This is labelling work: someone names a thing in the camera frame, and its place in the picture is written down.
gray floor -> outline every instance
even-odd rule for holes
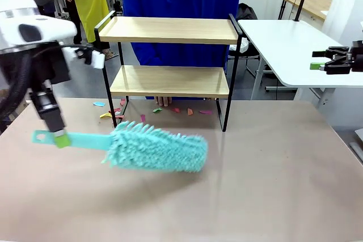
[[[126,65],[138,65],[138,61],[133,52],[130,43],[123,43],[123,55]],[[118,52],[117,44],[111,44],[111,50]],[[233,61],[229,61],[227,70],[227,80],[230,82]],[[250,60],[248,66],[252,71],[258,68],[258,62]],[[108,80],[113,82],[117,72],[120,69],[120,59],[115,57],[106,62]],[[82,62],[73,61],[69,63],[69,69],[72,80],[53,86],[56,96],[59,97],[90,97],[90,98],[106,98],[106,90],[101,70],[93,69],[84,65]],[[239,61],[237,77],[235,81],[234,100],[249,100],[254,86],[254,78],[246,71],[245,61]],[[259,90],[258,99],[275,100],[275,92],[265,92],[265,86],[276,86],[276,79],[263,78],[262,85]],[[278,92],[278,100],[291,100],[294,98],[294,92]]]

white tabletop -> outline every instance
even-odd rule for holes
[[[327,75],[319,70],[310,70],[310,63],[330,60],[312,58],[313,51],[340,46],[311,25],[292,20],[240,20],[238,23],[285,86],[363,87],[362,73]]]

brown table surface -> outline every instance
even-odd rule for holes
[[[100,99],[59,99],[68,131],[109,133]],[[209,142],[200,173],[110,168],[104,151],[36,145],[29,106],[0,136],[0,240],[334,242],[363,238],[363,168],[308,103],[233,101],[226,133],[213,101],[126,118]],[[187,116],[186,108],[194,109]],[[199,110],[213,110],[201,115]]]
[[[285,0],[296,6],[300,5],[301,0]],[[331,0],[305,0],[303,10],[325,21],[327,16],[322,11],[328,11],[331,6]]]

black pants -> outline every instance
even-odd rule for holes
[[[75,5],[74,0],[72,0],[72,2],[69,2],[67,0],[65,0],[65,1],[66,1],[70,20],[75,24],[75,27],[77,28],[77,34],[73,38],[73,43],[80,44],[82,42],[81,20],[78,15],[77,7]]]
[[[97,48],[97,44],[96,44],[96,41],[94,41],[93,43],[92,43],[92,45],[95,47],[95,48]],[[101,48],[100,48],[101,50],[103,50],[103,49],[109,49],[109,42],[101,42]]]

red paper piece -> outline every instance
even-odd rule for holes
[[[116,108],[116,109],[113,109],[113,112],[116,113],[116,112],[121,112],[121,108]]]
[[[212,114],[212,111],[199,111],[202,114]]]

